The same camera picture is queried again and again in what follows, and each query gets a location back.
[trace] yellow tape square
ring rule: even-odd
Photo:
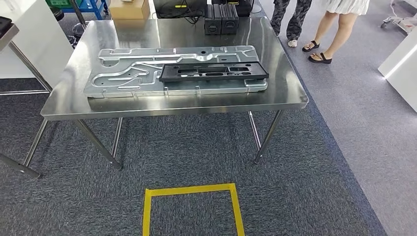
[[[190,194],[190,193],[204,193],[214,191],[230,191],[232,197],[233,214],[235,215],[236,230],[238,236],[244,236],[245,231],[243,229],[242,215],[240,214],[238,192],[234,183],[214,184],[214,185],[202,185],[191,186],[182,188],[163,188],[163,189],[145,189],[145,203],[144,203],[144,216],[143,216],[143,230],[142,236],[149,236],[150,227],[150,204],[152,197],[156,196],[168,196],[178,194]]]

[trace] white cabinet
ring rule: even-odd
[[[417,112],[417,28],[401,42],[378,70]]]
[[[13,42],[54,87],[73,49],[45,0],[0,0],[0,15],[16,24],[19,33]],[[3,50],[0,79],[28,77],[34,76],[9,48]]]

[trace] sandal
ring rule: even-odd
[[[320,47],[320,44],[317,44],[316,43],[316,41],[311,41],[311,43],[313,43],[314,44],[314,47],[312,47],[312,48],[309,48],[309,49],[306,49],[305,48],[305,46],[302,48],[302,51],[303,52],[305,52],[305,53],[308,53],[308,52],[310,52],[311,50],[313,50],[313,49],[316,49],[316,48],[318,48],[318,47]]]
[[[322,57],[321,60],[316,60],[312,56],[309,56],[308,60],[311,61],[312,63],[324,63],[324,64],[330,64],[331,60],[333,60],[333,59],[326,59],[323,53],[320,53],[320,56]]]

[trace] aluminum cold plate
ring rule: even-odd
[[[253,46],[170,49],[103,49],[84,94],[88,97],[132,97],[258,92],[266,80],[160,82],[165,64],[259,61]]]

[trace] woman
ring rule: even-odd
[[[297,0],[296,10],[294,11],[293,17],[288,22],[288,46],[292,48],[297,46],[297,40],[301,34],[302,23],[304,22],[307,11],[310,9],[311,1],[312,0]],[[271,25],[276,36],[278,36],[281,31],[281,21],[289,3],[290,0],[274,0],[275,9],[272,15]]]
[[[369,0],[325,0],[327,11],[320,21],[316,37],[306,44],[303,52],[318,48],[322,37],[330,28],[334,18],[339,16],[339,29],[330,47],[320,54],[313,53],[308,60],[314,63],[330,64],[334,53],[348,40],[357,16],[368,11]]]

